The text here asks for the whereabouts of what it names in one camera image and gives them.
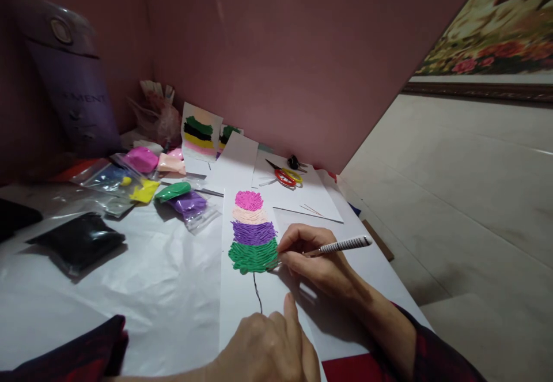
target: black clay packet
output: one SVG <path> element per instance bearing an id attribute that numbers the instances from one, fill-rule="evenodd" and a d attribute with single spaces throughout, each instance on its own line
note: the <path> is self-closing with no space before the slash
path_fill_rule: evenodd
<path id="1" fill-rule="evenodd" d="M 125 235 L 108 227 L 101 215 L 88 212 L 27 241 L 27 244 L 52 250 L 59 267 L 76 277 L 124 241 Z"/>

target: white pen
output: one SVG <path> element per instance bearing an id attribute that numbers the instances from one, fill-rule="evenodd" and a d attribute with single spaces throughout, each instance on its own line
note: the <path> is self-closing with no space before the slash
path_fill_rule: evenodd
<path id="1" fill-rule="evenodd" d="M 309 252 L 304 252 L 306 257 L 316 257 L 322 254 L 330 254 L 331 252 L 344 251 L 346 249 L 368 247 L 373 243 L 373 240 L 368 235 L 360 235 L 348 240 L 338 241 L 333 244 L 323 245 L 322 247 Z"/>

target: yellow scissors handle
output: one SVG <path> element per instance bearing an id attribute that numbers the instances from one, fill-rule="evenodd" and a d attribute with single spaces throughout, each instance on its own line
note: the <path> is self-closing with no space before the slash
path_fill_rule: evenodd
<path id="1" fill-rule="evenodd" d="M 294 179 L 296 181 L 296 183 L 302 183 L 304 180 L 301 178 L 301 176 L 299 174 L 297 174 L 296 172 L 293 172 L 291 170 L 288 170 L 286 168 L 282 168 L 281 169 L 285 174 L 287 174 L 288 176 L 290 176 L 292 179 Z"/>

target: white wall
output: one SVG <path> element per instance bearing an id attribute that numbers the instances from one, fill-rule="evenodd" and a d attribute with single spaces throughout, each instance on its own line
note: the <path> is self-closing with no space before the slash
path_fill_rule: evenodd
<path id="1" fill-rule="evenodd" d="M 400 95 L 340 178 L 415 301 L 470 293 L 497 313 L 487 342 L 517 349 L 483 359 L 491 379 L 549 377 L 553 109 Z"/>

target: red scissors handle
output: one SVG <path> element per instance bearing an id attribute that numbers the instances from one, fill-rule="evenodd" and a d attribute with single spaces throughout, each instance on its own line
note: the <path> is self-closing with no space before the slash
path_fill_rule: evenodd
<path id="1" fill-rule="evenodd" d="M 296 181 L 280 169 L 275 169 L 275 176 L 284 186 L 296 186 Z"/>

